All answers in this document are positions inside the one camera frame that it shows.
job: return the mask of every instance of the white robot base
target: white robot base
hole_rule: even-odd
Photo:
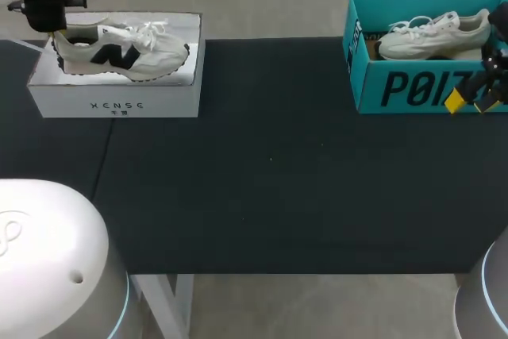
[[[99,212],[69,187],[0,180],[0,337],[140,339],[129,277]]]

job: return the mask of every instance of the teal shoe box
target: teal shoe box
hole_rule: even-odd
[[[460,16],[489,11],[508,0],[349,0],[344,57],[356,108],[362,114],[448,113],[445,100],[462,79],[482,71],[481,60],[371,60],[366,40],[378,40],[389,25],[416,16],[434,19],[449,11]],[[500,45],[494,36],[492,44]],[[493,112],[507,112],[501,105]],[[466,105],[463,113],[478,113]]]

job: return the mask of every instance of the white sneaker in teal box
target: white sneaker in teal box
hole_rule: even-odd
[[[504,1],[349,0],[343,48],[356,108],[448,113],[453,87],[483,71],[482,47],[502,44],[487,18]],[[471,103],[461,112],[478,110]]]

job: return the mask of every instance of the shoe box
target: shoe box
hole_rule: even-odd
[[[202,15],[160,12],[68,13],[69,24],[92,24],[104,18],[167,21],[171,33],[185,40],[189,57],[178,71],[147,82],[132,82],[116,73],[68,75],[59,66],[51,39],[40,55],[28,88],[43,117],[197,117],[205,40]]]
[[[451,60],[382,60],[375,42],[399,21],[425,15],[434,19],[449,11],[460,16],[495,10],[508,0],[349,0],[343,39],[344,58],[356,108],[361,114],[449,113],[446,98],[460,81],[482,65],[482,50],[463,52]],[[492,33],[489,44],[503,48]],[[487,87],[478,98],[488,92]],[[508,111],[508,105],[494,112]],[[478,113],[471,104],[461,113]]]

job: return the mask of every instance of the shoelace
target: shoelace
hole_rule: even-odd
[[[416,20],[428,20],[429,23],[420,25],[418,27],[411,27],[411,23]],[[421,35],[435,35],[437,33],[436,27],[434,25],[434,20],[432,20],[430,17],[427,16],[416,16],[413,17],[409,21],[398,21],[394,24],[390,24],[390,32],[396,32],[396,33],[409,33],[411,40],[414,40],[415,37],[420,37]]]
[[[139,26],[128,26],[126,29],[133,34],[133,40],[141,43],[152,51],[156,46],[157,36],[166,33],[167,21],[149,21]]]

